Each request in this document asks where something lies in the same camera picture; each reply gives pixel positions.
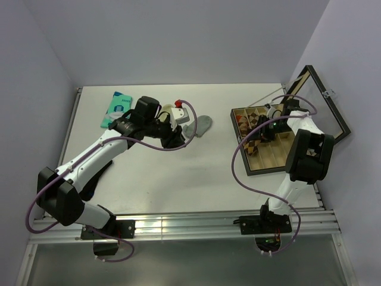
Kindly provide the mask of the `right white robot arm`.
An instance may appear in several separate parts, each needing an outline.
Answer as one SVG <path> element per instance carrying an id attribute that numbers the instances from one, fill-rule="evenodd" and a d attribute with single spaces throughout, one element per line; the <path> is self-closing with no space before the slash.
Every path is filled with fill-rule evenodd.
<path id="1" fill-rule="evenodd" d="M 275 197 L 267 201 L 269 212 L 257 219 L 262 231 L 271 232 L 279 223 L 276 215 L 288 215 L 291 211 L 289 206 L 297 201 L 307 186 L 325 178 L 335 137 L 320 130 L 310 111 L 300 107 L 296 99 L 285 101 L 280 112 L 268 111 L 266 116 L 260 116 L 257 126 L 261 128 L 251 138 L 260 142 L 274 141 L 278 133 L 294 134 L 285 163 L 286 176 Z"/>

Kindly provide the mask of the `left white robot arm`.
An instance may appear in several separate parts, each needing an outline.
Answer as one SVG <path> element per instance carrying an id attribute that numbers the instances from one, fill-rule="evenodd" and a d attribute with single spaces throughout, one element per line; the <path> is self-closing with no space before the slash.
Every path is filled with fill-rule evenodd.
<path id="1" fill-rule="evenodd" d="M 70 162 L 38 175 L 37 204 L 63 226 L 74 223 L 93 227 L 102 238 L 116 230 L 116 216 L 100 205 L 86 202 L 80 193 L 115 157 L 146 137 L 158 138 L 162 150 L 178 150 L 184 143 L 182 123 L 188 111 L 178 100 L 169 111 L 160 112 L 160 103 L 147 96 L 116 118 L 100 138 Z"/>

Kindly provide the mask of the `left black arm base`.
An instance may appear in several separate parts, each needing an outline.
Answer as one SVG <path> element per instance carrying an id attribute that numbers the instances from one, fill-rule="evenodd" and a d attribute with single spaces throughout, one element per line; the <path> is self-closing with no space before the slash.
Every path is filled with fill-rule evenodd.
<path id="1" fill-rule="evenodd" d="M 131 219 L 115 220 L 110 226 L 96 229 L 90 226 L 82 228 L 80 239 L 93 241 L 93 253 L 97 258 L 113 261 L 109 259 L 115 256 L 121 246 L 128 245 L 131 249 L 130 254 L 123 260 L 131 258 L 135 252 L 134 245 L 128 241 L 135 236 L 136 221 Z"/>

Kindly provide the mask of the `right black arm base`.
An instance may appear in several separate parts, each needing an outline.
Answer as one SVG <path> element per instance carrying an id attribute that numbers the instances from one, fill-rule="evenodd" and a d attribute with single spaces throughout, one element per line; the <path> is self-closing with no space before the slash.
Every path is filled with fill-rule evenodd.
<path id="1" fill-rule="evenodd" d="M 267 235 L 255 239 L 257 247 L 264 252 L 274 252 L 280 249 L 283 233 L 291 233 L 292 226 L 288 215 L 278 214 L 240 216 L 233 221 L 239 225 L 242 235 Z"/>

